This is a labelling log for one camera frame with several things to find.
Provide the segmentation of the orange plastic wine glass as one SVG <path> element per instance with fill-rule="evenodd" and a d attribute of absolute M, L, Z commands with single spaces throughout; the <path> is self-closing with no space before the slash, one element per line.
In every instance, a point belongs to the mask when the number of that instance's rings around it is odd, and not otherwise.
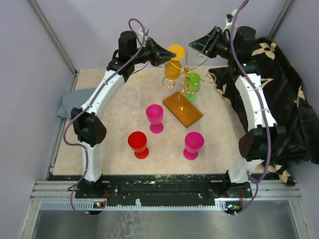
<path fill-rule="evenodd" d="M 185 56 L 185 49 L 177 44 L 171 45 L 168 51 L 174 53 L 176 56 L 171 58 L 164 68 L 164 75 L 169 80 L 175 80 L 180 76 L 181 60 Z"/>

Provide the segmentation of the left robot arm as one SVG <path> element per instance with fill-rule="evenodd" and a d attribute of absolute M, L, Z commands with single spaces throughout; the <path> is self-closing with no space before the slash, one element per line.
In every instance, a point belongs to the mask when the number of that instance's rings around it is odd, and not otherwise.
<path fill-rule="evenodd" d="M 159 46 L 151 37 L 141 41 L 133 31 L 124 31 L 118 40 L 118 49 L 109 62 L 105 75 L 89 99 L 71 111 L 72 125 L 83 152 L 83 175 L 77 186 L 94 198 L 104 191 L 100 166 L 100 146 L 107 129 L 101 122 L 102 114 L 117 90 L 128 80 L 135 65 L 150 62 L 157 67 L 176 56 Z"/>

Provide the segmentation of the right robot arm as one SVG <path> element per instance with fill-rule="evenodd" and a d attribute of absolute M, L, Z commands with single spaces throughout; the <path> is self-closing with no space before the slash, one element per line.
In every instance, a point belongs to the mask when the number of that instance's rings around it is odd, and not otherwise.
<path fill-rule="evenodd" d="M 214 27 L 208 34 L 191 41 L 189 46 L 208 58 L 220 56 L 228 61 L 227 75 L 244 108 L 247 131 L 239 139 L 240 157 L 226 171 L 223 185 L 215 197 L 251 197 L 250 184 L 264 179 L 271 156 L 286 136 L 284 126 L 277 124 L 262 89 L 261 70 L 253 58 L 256 30 L 241 26 L 235 32 Z"/>

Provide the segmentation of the green plastic wine glass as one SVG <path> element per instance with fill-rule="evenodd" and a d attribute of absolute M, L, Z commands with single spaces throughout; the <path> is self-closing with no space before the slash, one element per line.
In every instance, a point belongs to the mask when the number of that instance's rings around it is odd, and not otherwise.
<path fill-rule="evenodd" d="M 184 85 L 186 86 L 186 91 L 184 96 L 191 102 L 195 102 L 197 99 L 196 92 L 199 90 L 199 84 L 201 82 L 201 77 L 197 73 L 187 74 L 185 78 Z"/>

